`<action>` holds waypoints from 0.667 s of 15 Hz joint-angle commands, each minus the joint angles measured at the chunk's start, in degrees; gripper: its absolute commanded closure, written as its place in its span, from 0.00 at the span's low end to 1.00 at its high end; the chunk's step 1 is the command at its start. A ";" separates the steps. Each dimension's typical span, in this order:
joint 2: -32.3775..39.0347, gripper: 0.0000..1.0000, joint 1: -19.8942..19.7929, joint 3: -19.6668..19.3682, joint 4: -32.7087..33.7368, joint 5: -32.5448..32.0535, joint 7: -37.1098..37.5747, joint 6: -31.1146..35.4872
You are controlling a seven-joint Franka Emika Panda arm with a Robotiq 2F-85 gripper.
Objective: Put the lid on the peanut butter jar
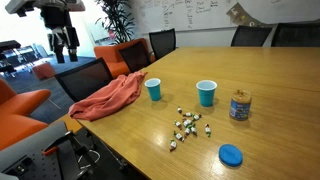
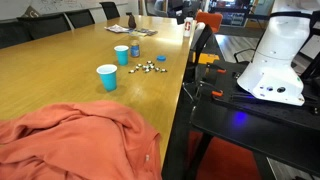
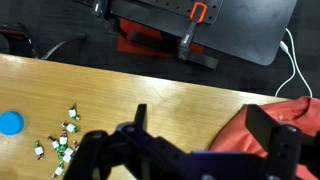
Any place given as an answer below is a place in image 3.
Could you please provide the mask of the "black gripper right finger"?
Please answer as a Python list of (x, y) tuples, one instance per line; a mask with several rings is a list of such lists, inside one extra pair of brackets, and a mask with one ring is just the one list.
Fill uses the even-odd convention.
[(247, 107), (245, 126), (268, 153), (269, 164), (297, 165), (301, 151), (301, 130), (290, 124), (278, 123), (258, 105)]

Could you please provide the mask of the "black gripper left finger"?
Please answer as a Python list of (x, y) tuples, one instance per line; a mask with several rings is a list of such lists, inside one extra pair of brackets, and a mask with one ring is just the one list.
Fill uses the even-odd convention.
[(138, 131), (147, 129), (147, 105), (139, 104), (134, 118), (134, 126)]

